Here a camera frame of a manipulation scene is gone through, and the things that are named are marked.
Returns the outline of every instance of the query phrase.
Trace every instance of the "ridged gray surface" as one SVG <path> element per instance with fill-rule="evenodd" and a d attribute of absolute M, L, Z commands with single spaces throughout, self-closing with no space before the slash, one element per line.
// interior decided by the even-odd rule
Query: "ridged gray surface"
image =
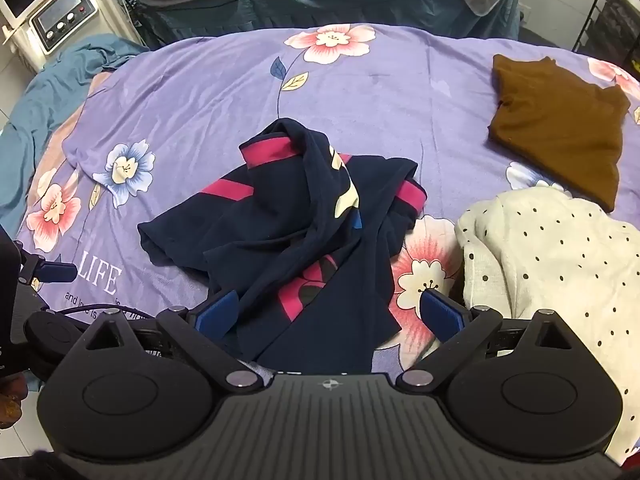
<path fill-rule="evenodd" d="M 328 389 L 327 380 L 340 384 Z M 401 394 L 384 375 L 277 375 L 258 394 L 227 399 L 206 430 L 164 458 L 130 465 L 64 459 L 91 480 L 606 480 L 619 474 L 602 455 L 561 465 L 493 456 L 457 434 L 436 400 Z"/>

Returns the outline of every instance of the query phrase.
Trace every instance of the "white machine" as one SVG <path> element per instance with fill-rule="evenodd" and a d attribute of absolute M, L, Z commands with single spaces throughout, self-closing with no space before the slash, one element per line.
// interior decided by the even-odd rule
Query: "white machine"
<path fill-rule="evenodd" d="M 61 48 L 111 32 L 142 43 L 121 0 L 0 0 L 4 43 L 38 72 Z"/>

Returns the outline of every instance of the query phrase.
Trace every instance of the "control panel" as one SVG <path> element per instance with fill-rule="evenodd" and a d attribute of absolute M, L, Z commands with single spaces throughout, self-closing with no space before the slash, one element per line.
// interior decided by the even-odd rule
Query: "control panel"
<path fill-rule="evenodd" d="M 30 23 L 48 54 L 96 12 L 91 0 L 51 0 Z"/>

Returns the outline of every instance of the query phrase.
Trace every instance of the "silver screw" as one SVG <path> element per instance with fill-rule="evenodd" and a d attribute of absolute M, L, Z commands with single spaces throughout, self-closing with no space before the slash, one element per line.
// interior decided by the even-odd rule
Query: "silver screw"
<path fill-rule="evenodd" d="M 402 380 L 411 386 L 426 386 L 433 381 L 433 375 L 425 370 L 409 370 L 402 374 Z"/>
<path fill-rule="evenodd" d="M 237 370 L 226 376 L 226 382 L 238 388 L 246 388 L 255 384 L 258 376 L 249 370 Z"/>

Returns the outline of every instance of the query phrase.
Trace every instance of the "blue flower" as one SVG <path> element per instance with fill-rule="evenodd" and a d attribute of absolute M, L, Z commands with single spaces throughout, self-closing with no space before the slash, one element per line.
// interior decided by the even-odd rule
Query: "blue flower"
<path fill-rule="evenodd" d="M 552 187 L 564 193 L 571 198 L 571 193 L 560 186 L 557 182 L 553 182 L 542 176 L 537 171 L 530 170 L 519 162 L 512 162 L 507 168 L 507 180 L 511 185 L 511 189 L 526 189 L 527 187 L 543 186 Z"/>
<path fill-rule="evenodd" d="M 113 195 L 113 206 L 117 208 L 127 203 L 129 195 L 136 196 L 146 191 L 153 180 L 150 171 L 154 168 L 156 156 L 146 152 L 146 139 L 134 143 L 116 144 L 107 155 L 103 173 L 94 173 L 94 180 L 106 187 Z"/>

